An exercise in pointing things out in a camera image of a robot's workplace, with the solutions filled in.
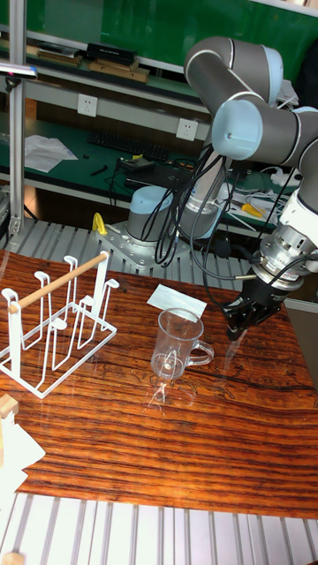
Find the mug handle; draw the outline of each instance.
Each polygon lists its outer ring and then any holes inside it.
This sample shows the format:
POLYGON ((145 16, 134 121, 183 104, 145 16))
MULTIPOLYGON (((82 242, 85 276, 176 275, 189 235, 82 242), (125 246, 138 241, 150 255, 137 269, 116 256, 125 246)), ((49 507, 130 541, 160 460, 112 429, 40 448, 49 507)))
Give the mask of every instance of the mug handle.
POLYGON ((202 357, 189 357, 189 359, 187 360, 186 365, 207 365, 208 363, 210 363, 210 361, 212 361, 213 357, 214 357, 214 351, 212 349, 212 347, 210 345, 208 345, 205 342, 200 342, 198 341, 197 344, 193 347, 194 350, 203 350, 206 352, 206 355, 202 356, 202 357))

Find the green wall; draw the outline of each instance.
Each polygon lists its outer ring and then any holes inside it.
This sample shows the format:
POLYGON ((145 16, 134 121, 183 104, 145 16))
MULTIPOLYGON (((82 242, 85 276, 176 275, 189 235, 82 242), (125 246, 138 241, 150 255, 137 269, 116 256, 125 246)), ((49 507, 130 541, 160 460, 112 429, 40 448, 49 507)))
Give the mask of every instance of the green wall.
MULTIPOLYGON (((0 24, 9 23, 8 6, 0 0, 0 24)), ((27 29, 180 65, 200 39, 229 36, 277 49, 293 80, 318 37, 318 18, 249 0, 27 0, 27 29)))

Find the wood grain surface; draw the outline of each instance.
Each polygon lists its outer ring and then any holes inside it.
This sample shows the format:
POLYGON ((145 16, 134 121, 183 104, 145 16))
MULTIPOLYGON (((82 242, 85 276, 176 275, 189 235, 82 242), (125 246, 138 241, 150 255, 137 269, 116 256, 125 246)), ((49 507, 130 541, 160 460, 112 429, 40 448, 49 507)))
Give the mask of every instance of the wood grain surface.
MULTIPOLYGON (((35 270, 51 279, 68 270, 4 252, 1 261, 0 288, 11 287, 20 298, 38 288, 35 270)), ((42 401, 0 373, 0 393, 19 401, 17 421, 47 454, 27 469, 20 490, 318 518, 318 398, 285 309, 229 350, 226 322, 208 306, 202 338, 214 347, 215 359, 168 384, 163 402, 149 364, 159 310, 147 304, 161 281, 108 277, 120 282, 110 294, 108 316, 117 335, 76 373, 42 401)), ((82 276, 79 295, 92 291, 94 278, 94 272, 82 276)), ((203 287, 164 284, 206 301, 203 287)), ((235 293, 214 290, 214 296, 230 300, 235 293)), ((54 305, 63 305, 61 290, 54 305)), ((5 307, 1 298, 3 345, 5 307)), ((34 307, 23 316, 27 328, 34 307)), ((23 374, 38 372, 35 350, 23 374)))

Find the glass mug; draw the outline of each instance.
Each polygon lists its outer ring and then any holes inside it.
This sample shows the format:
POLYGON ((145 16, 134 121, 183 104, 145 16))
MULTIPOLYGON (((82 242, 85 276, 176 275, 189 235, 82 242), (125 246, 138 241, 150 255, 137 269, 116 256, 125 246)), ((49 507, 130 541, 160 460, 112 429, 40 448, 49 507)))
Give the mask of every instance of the glass mug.
POLYGON ((175 380, 190 365, 206 365, 212 361, 214 351, 201 342, 203 324, 194 313, 183 308, 169 308, 159 314, 158 334, 150 361, 155 374, 162 379, 175 380), (202 350, 205 355, 191 356, 192 350, 202 350))

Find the electrical outlet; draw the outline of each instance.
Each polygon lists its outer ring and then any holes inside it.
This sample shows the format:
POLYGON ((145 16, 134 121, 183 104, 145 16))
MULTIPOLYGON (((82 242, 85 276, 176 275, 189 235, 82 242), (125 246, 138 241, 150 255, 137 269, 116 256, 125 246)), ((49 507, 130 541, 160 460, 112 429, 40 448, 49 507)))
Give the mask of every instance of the electrical outlet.
POLYGON ((96 117, 97 101, 98 98, 95 98, 94 96, 86 96, 85 94, 79 94, 78 114, 83 114, 84 116, 96 117))
POLYGON ((185 120, 181 117, 179 119, 176 137, 180 139, 187 139, 188 141, 194 141, 198 125, 198 122, 185 120))

